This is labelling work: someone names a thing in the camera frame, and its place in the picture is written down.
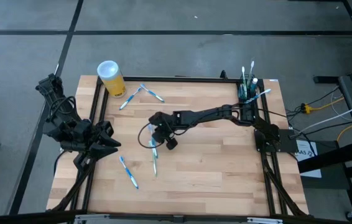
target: gray floor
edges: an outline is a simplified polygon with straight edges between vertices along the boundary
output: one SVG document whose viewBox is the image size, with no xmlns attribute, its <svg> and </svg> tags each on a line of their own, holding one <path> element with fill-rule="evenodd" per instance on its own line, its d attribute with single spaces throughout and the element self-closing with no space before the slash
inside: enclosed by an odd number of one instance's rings
<svg viewBox="0 0 352 224">
<path fill-rule="evenodd" d="M 75 6 L 76 0 L 0 1 L 0 29 L 67 30 Z M 84 2 L 76 25 L 76 30 L 166 29 L 352 30 L 352 23 L 337 2 L 95 0 Z M 64 40 L 64 35 L 0 36 L 0 215 L 7 212 L 44 102 L 34 87 L 55 70 Z M 62 78 L 65 94 L 73 95 L 79 76 L 95 75 L 104 60 L 117 61 L 124 75 L 218 77 L 226 70 L 229 77 L 238 77 L 252 58 L 257 77 L 279 79 L 285 107 L 291 109 L 334 87 L 314 85 L 314 75 L 352 72 L 352 38 L 81 35 L 72 39 Z M 325 98 L 318 105 L 329 101 Z M 344 111 L 346 105 L 338 103 L 336 109 Z M 293 124 L 304 128 L 333 114 L 331 108 L 301 114 Z M 312 139 L 336 139 L 342 129 L 316 133 Z M 341 144 L 351 142 L 352 130 Z M 56 142 L 42 138 L 22 213 L 44 211 L 58 149 Z M 305 194 L 316 217 L 344 220 L 351 210 L 345 191 L 305 189 Z"/>
</svg>

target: white cable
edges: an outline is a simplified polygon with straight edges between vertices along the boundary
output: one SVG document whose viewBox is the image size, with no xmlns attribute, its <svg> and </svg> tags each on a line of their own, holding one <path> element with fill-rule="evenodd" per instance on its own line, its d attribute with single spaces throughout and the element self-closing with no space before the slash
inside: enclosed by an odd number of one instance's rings
<svg viewBox="0 0 352 224">
<path fill-rule="evenodd" d="M 336 109 L 333 107 L 333 99 L 337 99 L 337 98 L 340 98 L 341 96 L 343 96 L 343 94 L 341 94 L 340 96 L 338 96 L 338 97 L 333 97 L 333 94 L 334 94 L 334 92 L 332 92 L 332 94 L 331 94 L 331 107 L 332 107 L 332 109 L 333 109 L 333 111 L 337 114 L 337 115 L 339 115 L 339 113 L 336 111 Z M 343 118 L 343 119 L 345 119 L 345 120 L 348 120 L 348 121 L 352 121 L 352 119 L 349 119 L 349 118 L 345 118 L 344 116 L 341 116 L 341 118 Z"/>
<path fill-rule="evenodd" d="M 324 123 L 324 122 L 333 120 L 333 119 L 335 119 L 335 118 L 339 118 L 340 116 L 343 116 L 343 115 L 345 115 L 345 114 L 347 114 L 347 113 L 350 113 L 350 112 L 352 112 L 352 109 L 351 109 L 351 110 L 348 110 L 348 111 L 346 111 L 346 112 L 344 112 L 343 114 L 339 114 L 338 116 L 334 116 L 333 118 L 328 118 L 328 119 L 325 119 L 325 120 L 320 121 L 320 122 L 318 122 L 318 123 L 312 124 L 312 125 L 310 125 L 310 126 L 308 126 L 308 127 L 306 127 L 306 128 L 303 128 L 303 130 L 299 131 L 297 134 L 294 134 L 294 135 L 291 136 L 291 137 L 292 137 L 292 138 L 297 137 L 297 136 L 299 136 L 302 132 L 306 131 L 306 130 L 309 129 L 309 128 L 312 128 L 312 127 L 317 126 L 317 125 L 319 125 L 319 124 L 322 124 L 322 123 Z"/>
</svg>

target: yellow cable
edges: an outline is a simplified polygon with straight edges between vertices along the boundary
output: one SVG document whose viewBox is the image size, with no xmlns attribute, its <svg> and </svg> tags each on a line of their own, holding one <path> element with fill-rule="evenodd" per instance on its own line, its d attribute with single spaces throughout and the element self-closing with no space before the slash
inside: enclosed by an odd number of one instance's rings
<svg viewBox="0 0 352 224">
<path fill-rule="evenodd" d="M 342 134 L 343 134 L 345 131 L 349 130 L 350 128 L 352 128 L 352 125 L 350 125 L 350 126 L 348 126 L 347 128 L 343 129 L 343 130 L 339 133 L 339 135 L 338 135 L 336 141 L 339 142 L 339 139 L 342 137 Z"/>
<path fill-rule="evenodd" d="M 322 107 L 319 107 L 319 108 L 310 108 L 310 110 L 321 110 L 321 109 L 324 109 L 324 108 L 326 108 L 327 106 L 331 106 L 332 104 L 334 104 L 334 103 L 337 103 L 337 102 L 339 102 L 339 101 L 341 101 L 341 100 L 344 100 L 345 98 L 340 98 L 339 100 L 336 100 L 336 101 L 334 101 L 334 102 L 332 102 L 332 103 L 329 103 L 329 104 L 327 104 L 327 105 L 324 105 L 324 106 L 322 106 Z"/>
</svg>

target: white lid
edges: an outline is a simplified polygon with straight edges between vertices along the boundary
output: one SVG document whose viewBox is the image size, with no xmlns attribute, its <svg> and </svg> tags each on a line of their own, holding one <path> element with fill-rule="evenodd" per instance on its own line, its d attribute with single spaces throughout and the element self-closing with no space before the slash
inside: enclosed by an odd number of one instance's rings
<svg viewBox="0 0 352 224">
<path fill-rule="evenodd" d="M 97 67 L 97 74 L 101 79 L 112 80 L 117 77 L 119 73 L 119 67 L 114 61 L 104 61 Z"/>
</svg>

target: wooden table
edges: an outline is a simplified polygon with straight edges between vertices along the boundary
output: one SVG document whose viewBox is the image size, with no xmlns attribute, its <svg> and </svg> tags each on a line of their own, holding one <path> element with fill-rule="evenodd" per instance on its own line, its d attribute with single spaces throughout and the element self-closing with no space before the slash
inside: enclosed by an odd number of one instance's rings
<svg viewBox="0 0 352 224">
<path fill-rule="evenodd" d="M 76 91 L 78 113 L 88 118 L 97 76 L 83 75 Z M 160 95 L 161 103 L 146 91 L 119 111 L 139 86 L 126 82 L 123 98 L 109 98 L 105 120 L 111 121 L 113 138 L 122 143 L 119 151 L 96 165 L 89 212 L 184 214 L 184 215 L 269 215 L 260 154 L 256 151 L 253 127 L 236 126 L 219 120 L 202 123 L 177 136 L 178 146 L 168 150 L 158 148 L 158 176 L 154 176 L 152 151 L 137 143 L 137 134 L 156 111 L 172 114 L 173 110 L 206 110 L 223 104 L 238 102 L 236 85 L 232 83 L 145 82 Z M 267 104 L 270 111 L 285 114 L 280 86 L 276 80 L 264 80 L 265 89 L 271 88 Z M 101 98 L 101 89 L 97 121 Z M 271 122 L 285 129 L 286 118 L 270 114 Z M 144 130 L 142 142 L 148 145 L 150 134 Z M 286 191 L 304 212 L 308 212 L 296 160 L 286 153 L 278 153 L 282 183 Z M 76 177 L 73 165 L 76 153 L 66 153 L 59 160 L 47 208 L 56 206 Z M 139 184 L 136 190 L 119 162 L 126 165 Z M 81 208 L 81 188 L 78 208 Z M 279 212 L 277 191 L 273 186 L 274 201 Z"/>
</svg>

